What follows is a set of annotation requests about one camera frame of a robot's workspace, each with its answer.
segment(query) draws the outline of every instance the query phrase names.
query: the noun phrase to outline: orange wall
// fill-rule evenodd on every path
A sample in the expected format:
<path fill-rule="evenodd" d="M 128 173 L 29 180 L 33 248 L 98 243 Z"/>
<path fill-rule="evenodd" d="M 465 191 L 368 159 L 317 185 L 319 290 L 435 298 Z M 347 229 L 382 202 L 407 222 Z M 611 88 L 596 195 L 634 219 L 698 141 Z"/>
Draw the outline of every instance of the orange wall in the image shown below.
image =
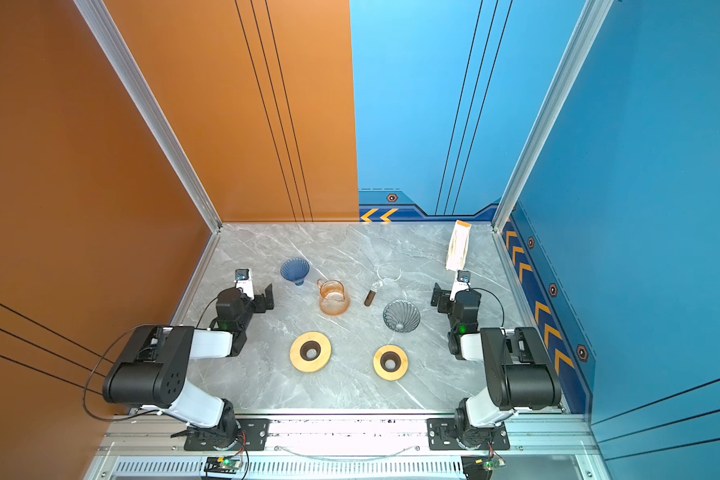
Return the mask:
<path fill-rule="evenodd" d="M 209 235 L 72 1 L 0 0 L 0 302 L 101 352 L 131 326 L 170 320 Z M 2 308 L 0 328 L 96 360 Z M 0 355 L 86 378 L 5 332 Z M 0 358 L 0 478 L 84 474 L 107 424 L 80 395 Z"/>
<path fill-rule="evenodd" d="M 223 221 L 357 220 L 348 0 L 105 3 Z"/>

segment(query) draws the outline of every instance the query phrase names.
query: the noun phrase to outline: marble surface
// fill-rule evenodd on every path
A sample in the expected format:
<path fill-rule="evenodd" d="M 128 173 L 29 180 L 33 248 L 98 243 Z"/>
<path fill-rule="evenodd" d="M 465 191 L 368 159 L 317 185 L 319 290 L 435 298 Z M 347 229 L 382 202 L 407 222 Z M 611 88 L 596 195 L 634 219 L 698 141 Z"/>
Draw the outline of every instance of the marble surface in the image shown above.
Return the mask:
<path fill-rule="evenodd" d="M 209 393 L 228 398 L 235 408 L 374 408 L 452 410 L 485 387 L 482 362 L 456 360 L 448 352 L 448 318 L 429 305 L 435 282 L 450 290 L 454 274 L 444 268 L 450 223 L 420 224 L 226 224 L 220 242 L 190 305 L 185 325 L 198 317 L 221 290 L 233 284 L 235 269 L 250 268 L 256 293 L 273 284 L 275 309 L 255 314 L 248 341 L 235 358 L 190 360 L 187 379 Z M 488 289 L 504 304 L 507 327 L 521 326 L 490 226 L 472 226 L 466 268 L 472 286 Z M 296 286 L 279 275 L 294 256 L 311 270 Z M 385 283 L 370 307 L 363 305 L 376 269 L 400 267 L 397 282 Z M 340 280 L 352 299 L 340 316 L 318 308 L 320 278 Z M 410 333 L 386 327 L 387 303 L 406 299 L 419 308 L 422 321 Z M 208 326 L 214 305 L 200 319 Z M 499 326 L 496 300 L 483 294 L 480 326 Z M 322 332 L 331 341 L 326 368 L 302 373 L 290 363 L 293 341 L 304 332 Z M 376 350 L 392 344 L 408 355 L 409 368 L 396 382 L 376 375 Z"/>

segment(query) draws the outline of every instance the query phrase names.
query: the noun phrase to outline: orange glass pitcher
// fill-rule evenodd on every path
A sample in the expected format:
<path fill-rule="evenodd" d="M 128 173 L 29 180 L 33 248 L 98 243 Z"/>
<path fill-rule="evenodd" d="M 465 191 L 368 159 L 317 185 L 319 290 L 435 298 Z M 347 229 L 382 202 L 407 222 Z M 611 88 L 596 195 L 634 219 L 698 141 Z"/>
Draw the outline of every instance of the orange glass pitcher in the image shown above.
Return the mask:
<path fill-rule="evenodd" d="M 320 310 L 326 315 L 341 315 L 349 308 L 349 296 L 344 291 L 344 285 L 338 280 L 317 281 L 320 287 Z"/>

